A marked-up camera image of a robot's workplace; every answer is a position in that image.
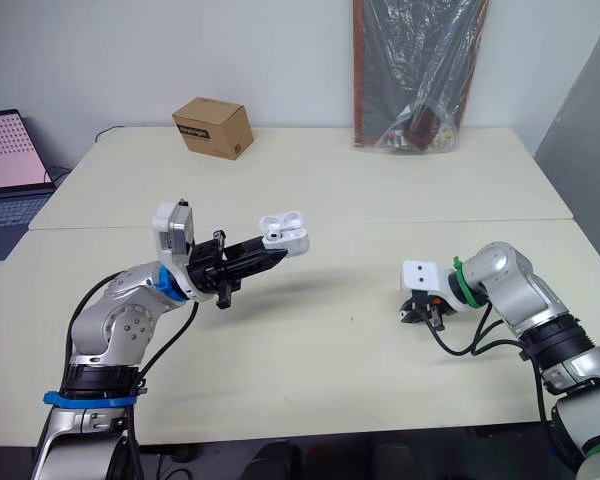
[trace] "laptop keyboard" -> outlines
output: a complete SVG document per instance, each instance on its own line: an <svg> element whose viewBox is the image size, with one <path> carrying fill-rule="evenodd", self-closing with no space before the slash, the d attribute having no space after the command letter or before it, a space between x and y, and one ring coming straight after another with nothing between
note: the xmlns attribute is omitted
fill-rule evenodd
<svg viewBox="0 0 600 480"><path fill-rule="evenodd" d="M40 198L0 202L0 227L28 225L48 199L48 196L43 195Z"/></svg>

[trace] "blue strap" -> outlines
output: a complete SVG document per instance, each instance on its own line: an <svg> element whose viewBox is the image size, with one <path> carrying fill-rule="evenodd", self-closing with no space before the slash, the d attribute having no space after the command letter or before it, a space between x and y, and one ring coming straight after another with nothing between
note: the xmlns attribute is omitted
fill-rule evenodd
<svg viewBox="0 0 600 480"><path fill-rule="evenodd" d="M177 302L186 302L189 300L187 297L183 297L180 295L174 288L173 283L174 279L171 278L169 274L169 270L164 265L160 267L160 271L158 272L158 283L155 284L156 289L160 290L167 297Z"/></svg>
<svg viewBox="0 0 600 480"><path fill-rule="evenodd" d="M54 405L60 408L84 409L84 408L118 408L126 407L136 403L138 397L119 398L94 398L90 400L73 400L60 396L58 392L47 392L42 401L46 405Z"/></svg>

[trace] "black cable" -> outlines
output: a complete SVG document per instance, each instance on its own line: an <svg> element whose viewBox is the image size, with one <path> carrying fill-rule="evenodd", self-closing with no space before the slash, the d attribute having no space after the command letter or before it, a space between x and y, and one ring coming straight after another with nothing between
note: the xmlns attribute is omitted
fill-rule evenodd
<svg viewBox="0 0 600 480"><path fill-rule="evenodd" d="M98 143L98 138L100 137L100 135L102 135L103 133L107 133L108 131L113 130L114 128L124 128L124 125L114 125L112 127L105 128L101 132L96 133L96 137L94 138L93 143Z"/></svg>
<svg viewBox="0 0 600 480"><path fill-rule="evenodd" d="M483 347L477 348L478 343L491 330L493 330L498 325L501 325L501 324L504 323L503 320L497 320L497 321L493 322L491 325L489 325L484 330L484 332L482 332L481 331L482 326L484 326L484 322L486 321L486 317L488 316L487 312L485 312L485 314L486 315L483 315L483 317L482 317L482 319L480 321L480 325L478 326L478 329L476 330L476 335L474 336L474 341L470 345L470 347L472 347L471 355L473 355L473 356L481 355L481 354L483 354L483 353L491 350L492 348L495 348L495 347L498 347L498 346L502 346L502 345L511 345L513 347L518 347L522 351L524 351L524 345L522 343L517 342L515 340L507 340L507 339L494 340L493 342L490 342L490 343L484 345ZM431 322L429 322L429 319L426 318L425 316L423 316L423 320L427 324L427 327L429 327L429 331L433 334L433 338L436 340L436 342L438 343L438 345L440 345L443 348L443 350L445 350L447 352L454 352L453 350L451 350L449 347L447 347L444 344L444 342L442 341L442 339L438 335L438 332L435 331L435 329L431 325ZM452 353L452 355L456 355L457 356L457 354L459 354L459 353L461 353L461 352L454 352L454 353ZM555 440L553 438L553 434L551 433L551 427L550 427L549 421L547 419L547 412L545 411L544 395L543 395L543 388L542 388L542 376L540 374L540 367L538 366L538 364L537 364L537 362L535 361L534 358L529 358L529 360L531 361L531 366L533 368L533 377L534 377L535 388L536 388L536 401L537 401L537 404L538 404L538 414L540 416L540 423L542 424L542 426L543 426L543 428L545 430L545 433L547 435L547 440L549 442L549 445L551 446L551 448L553 449L553 451L556 453L556 456L558 457L558 459L564 464L564 466L567 467L571 472L576 473L577 470L578 470L577 465L575 465L564 454L564 452L562 452L562 450L560 450L558 448L558 446L555 443Z"/></svg>
<svg viewBox="0 0 600 480"><path fill-rule="evenodd" d="M486 323L487 318L489 318L492 308L493 307L492 307L491 303L488 303L487 309L484 311L484 314L482 315L482 318L480 319L480 323L478 324L478 328L476 329L476 332L473 336L473 341L466 348L463 348L462 350L453 350L453 349L449 348L447 346L447 344L444 343L444 341L442 340L442 338L440 337L438 332L436 332L436 329L433 328L433 325L431 324L431 322L429 321L427 316L422 314L421 317L422 317L422 320L424 321L424 323L427 325L427 328L429 328L429 331L431 332L431 335L433 335L433 338L435 339L437 344L440 345L440 348L442 348L445 352L447 352L450 355L453 355L455 357L462 357L463 355L466 355L467 353L473 352L475 350L476 343L479 341L478 339L480 338L480 335L482 333L482 327L484 327L484 324Z"/></svg>
<svg viewBox="0 0 600 480"><path fill-rule="evenodd" d="M496 328L499 325L502 325L503 323L504 323L504 320L496 320L491 325L489 325L487 328L485 328L484 331L482 333L480 333L480 336L478 337L478 341L476 342L476 346L478 345L478 343L480 343L484 339L484 337L486 337L488 335L488 333L491 330L493 330L494 328Z"/></svg>
<svg viewBox="0 0 600 480"><path fill-rule="evenodd" d="M75 323L76 318L78 318L78 316L84 309L84 306L87 304L87 302L89 300L91 300L91 297L93 297L93 295L98 290L100 290L104 285L109 283L111 280L116 278L121 273L122 272L112 273L111 275L103 278L98 283L96 283L93 287L91 287L91 290L89 290L87 292L87 294L84 297L82 297L82 300L80 300L80 303L78 304L76 309L73 311L73 315L71 315L71 320L69 320L69 328L67 328L67 338L66 338L65 347L64 347L64 371L62 373L62 383L64 383L64 381L67 378L67 374L69 373L69 361L71 360L71 353L73 350L73 340L71 338L71 329L73 328L73 324Z"/></svg>
<svg viewBox="0 0 600 480"><path fill-rule="evenodd" d="M180 330L178 330L176 332L176 334L173 337L171 337L171 340L169 340L167 343L165 343L162 346L162 348L160 348L160 350L158 350L153 355L153 357L151 357L151 359L146 363L146 365L142 368L142 370L140 370L136 374L136 377L134 378L133 383L131 384L132 389L137 388L140 385L140 383L146 376L147 372L160 359L160 357L164 354L164 352L169 350L171 345L173 345L182 336L182 334L184 332L186 332L187 328L189 328L189 326L193 323L193 319L196 318L196 313L198 313L199 306L200 306L200 304L198 302L193 302L193 308L191 309L191 313L189 314L189 318L187 318L187 321L184 323L184 325L182 325Z"/></svg>
<svg viewBox="0 0 600 480"><path fill-rule="evenodd" d="M178 468L177 470L174 470L173 472L169 472L169 475L164 477L164 480L169 480L176 473L184 473L187 476L187 480L193 480L193 474L186 468Z"/></svg>
<svg viewBox="0 0 600 480"><path fill-rule="evenodd" d="M162 464L164 463L164 456L162 454L158 455L158 466L156 467L156 480L160 480L160 475L162 474Z"/></svg>
<svg viewBox="0 0 600 480"><path fill-rule="evenodd" d="M91 297L93 297L93 295L98 290L100 290L100 288L102 288L102 286L109 283L111 280L113 280L115 277L117 277L120 273L121 272L111 274L108 277L103 278L98 283L96 283L91 288L91 290L89 290L87 292L87 294L84 297L82 297L82 300L80 300L80 303L74 310L73 315L71 315L71 320L69 320L69 328L67 328L67 336L66 336L65 348L64 348L64 367L63 367L63 372L62 372L62 383L64 383L64 381L67 378L67 374L69 373L69 361L71 360L71 354L72 354L72 350L73 350L73 340L71 338L71 328L73 327L73 324L76 321L76 318L78 318L78 315L80 315L80 313L84 309L84 306L91 299ZM38 455L40 455L40 450L42 449L42 443L44 442L44 439L47 436L47 430L49 428L49 420L51 419L51 410L53 410L53 409L50 409L49 413L47 413L47 419L44 422L44 426L42 427L42 431L40 432L40 437L38 438L38 443L36 444L36 447L34 450L34 459L33 459L34 465L32 466L32 473L33 473L33 467L35 466L35 461L38 459Z"/></svg>
<svg viewBox="0 0 600 480"><path fill-rule="evenodd" d="M53 178L51 177L51 174L50 174L50 173L48 173L48 172L49 172L49 171L51 171L51 170L54 170L54 169L55 169L55 170L62 170L62 171L64 171L64 172L66 172L66 173L63 173L62 175L58 175L58 176L57 176L55 179L53 179ZM64 175L68 175L68 174L70 174L70 173L71 173L71 169L70 169L70 168L63 167L63 166L61 166L61 165L49 165L49 166L48 166L48 167L46 167L46 168L45 168L45 170L44 170L44 175L42 176L42 183L44 183L44 180L45 180L47 177L49 177L49 180L50 180L51 182L55 182L56 180L58 180L58 179L62 178Z"/></svg>
<svg viewBox="0 0 600 480"><path fill-rule="evenodd" d="M142 463L140 462L140 447L138 446L138 440L136 440L136 425L133 405L127 405L125 410L127 411L127 433L129 436L129 451L131 453L133 470L136 475L136 480L144 480L144 471L142 470Z"/></svg>
<svg viewBox="0 0 600 480"><path fill-rule="evenodd" d="M49 180L51 180L51 183L56 183L58 180L60 180L62 177L65 177L67 175L69 175L71 172L62 172L60 175L58 175L55 178L51 178L51 176L49 176Z"/></svg>
<svg viewBox="0 0 600 480"><path fill-rule="evenodd" d="M198 307L200 304L198 302L193 303L193 308L191 309L191 313L189 314L189 318L182 325L180 330L176 332L176 334L171 337L171 339L165 343L160 350L158 350L153 357L146 363L146 365L140 370L135 378L133 379L133 383L131 384L131 389L138 388L138 386L142 383L147 372L153 367L153 365L162 357L162 355L169 350L169 348L184 334L184 332L189 328L189 326L193 323L194 318L196 318L196 313L198 313ZM142 465L140 464L140 447L138 446L138 441L135 436L135 418L133 415L133 405L127 407L127 417L129 421L128 433L129 433L129 447L131 450L131 459L133 460L134 470L136 472L137 480L144 480L144 475L142 473Z"/></svg>

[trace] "white wall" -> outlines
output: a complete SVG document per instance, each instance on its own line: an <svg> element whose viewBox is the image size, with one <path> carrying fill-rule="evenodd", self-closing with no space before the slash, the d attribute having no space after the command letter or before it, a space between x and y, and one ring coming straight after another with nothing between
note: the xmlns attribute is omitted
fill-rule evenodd
<svg viewBox="0 0 600 480"><path fill-rule="evenodd" d="M351 0L0 0L0 108L74 165L113 124L169 124L194 96L254 125L349 126ZM535 151L600 34L600 0L493 0L466 125Z"/></svg>

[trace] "white table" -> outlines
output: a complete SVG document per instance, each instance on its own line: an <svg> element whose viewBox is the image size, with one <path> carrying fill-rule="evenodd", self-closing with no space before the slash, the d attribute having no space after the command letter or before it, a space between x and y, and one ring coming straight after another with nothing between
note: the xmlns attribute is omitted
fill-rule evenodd
<svg viewBox="0 0 600 480"><path fill-rule="evenodd" d="M149 226L184 197L197 225L300 210L313 224L566 219L571 212L509 128L464 129L459 148L404 156L352 146L349 129L255 129L238 160L190 152L175 127L95 144L32 229Z"/></svg>
<svg viewBox="0 0 600 480"><path fill-rule="evenodd" d="M457 359L423 326L399 323L406 258L450 264L507 240L600 343L600 258L571 220L345 227L309 223L307 255L246 279L229 310L201 306L148 376L141 443L537 419L531 368L515 349ZM197 228L198 240L211 230ZM226 232L229 242L257 234L243 224ZM154 258L148 228L27 233L0 270L0 445L35 443L42 394L58 386L66 325L82 295L106 274ZM188 313L162 318L147 355ZM449 318L444 338L466 345L477 316ZM510 337L504 327L494 334Z"/></svg>

